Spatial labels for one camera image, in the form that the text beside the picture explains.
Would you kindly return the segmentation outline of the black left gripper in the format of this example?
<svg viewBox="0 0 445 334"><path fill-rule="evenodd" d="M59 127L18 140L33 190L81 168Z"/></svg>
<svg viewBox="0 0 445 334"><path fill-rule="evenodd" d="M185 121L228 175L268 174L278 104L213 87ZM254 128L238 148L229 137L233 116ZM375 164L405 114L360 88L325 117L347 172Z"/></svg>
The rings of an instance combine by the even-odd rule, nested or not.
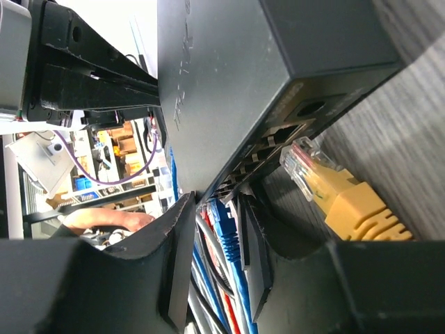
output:
<svg viewBox="0 0 445 334"><path fill-rule="evenodd" d="M23 120L70 127L72 110L160 104L155 92L55 66L65 60L55 50L92 68L100 77L143 90L158 89L157 79L109 44L71 8L56 1L2 1L2 122Z"/></svg>

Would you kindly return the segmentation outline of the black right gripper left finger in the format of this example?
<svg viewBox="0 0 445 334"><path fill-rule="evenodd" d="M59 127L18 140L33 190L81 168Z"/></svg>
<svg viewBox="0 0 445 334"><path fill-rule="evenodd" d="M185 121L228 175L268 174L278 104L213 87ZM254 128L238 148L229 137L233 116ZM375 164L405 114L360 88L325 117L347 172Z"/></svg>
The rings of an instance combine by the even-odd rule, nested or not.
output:
<svg viewBox="0 0 445 334"><path fill-rule="evenodd" d="M2 333L182 333L195 195L99 250L78 237L1 241Z"/></svg>

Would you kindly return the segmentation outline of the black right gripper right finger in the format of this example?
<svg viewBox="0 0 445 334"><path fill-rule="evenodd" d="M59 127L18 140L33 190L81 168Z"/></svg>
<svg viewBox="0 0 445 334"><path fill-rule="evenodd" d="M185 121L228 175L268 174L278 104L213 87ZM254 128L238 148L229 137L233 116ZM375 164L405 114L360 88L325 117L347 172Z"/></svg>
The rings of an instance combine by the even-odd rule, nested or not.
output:
<svg viewBox="0 0 445 334"><path fill-rule="evenodd" d="M443 333L444 243L319 244L240 195L250 312L260 333Z"/></svg>

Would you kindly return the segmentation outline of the black network switch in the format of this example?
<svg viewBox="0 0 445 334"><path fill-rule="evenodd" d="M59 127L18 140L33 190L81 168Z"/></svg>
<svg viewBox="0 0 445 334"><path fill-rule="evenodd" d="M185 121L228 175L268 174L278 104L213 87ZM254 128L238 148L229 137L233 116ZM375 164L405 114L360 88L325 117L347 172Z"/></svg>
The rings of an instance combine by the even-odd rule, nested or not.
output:
<svg viewBox="0 0 445 334"><path fill-rule="evenodd" d="M403 66L372 1L160 1L159 96L179 185L231 198Z"/></svg>

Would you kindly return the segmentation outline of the person hand in background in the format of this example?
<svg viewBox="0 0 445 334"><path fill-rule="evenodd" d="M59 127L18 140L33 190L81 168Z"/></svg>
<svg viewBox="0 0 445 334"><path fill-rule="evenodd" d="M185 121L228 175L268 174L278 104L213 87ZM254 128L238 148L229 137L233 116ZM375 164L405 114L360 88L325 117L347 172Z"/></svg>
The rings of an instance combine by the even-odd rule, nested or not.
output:
<svg viewBox="0 0 445 334"><path fill-rule="evenodd" d="M80 235L87 229L99 226L113 226L124 228L130 232L137 232L149 225L155 218L146 213L126 212L107 208L79 209L69 214L63 225Z"/></svg>

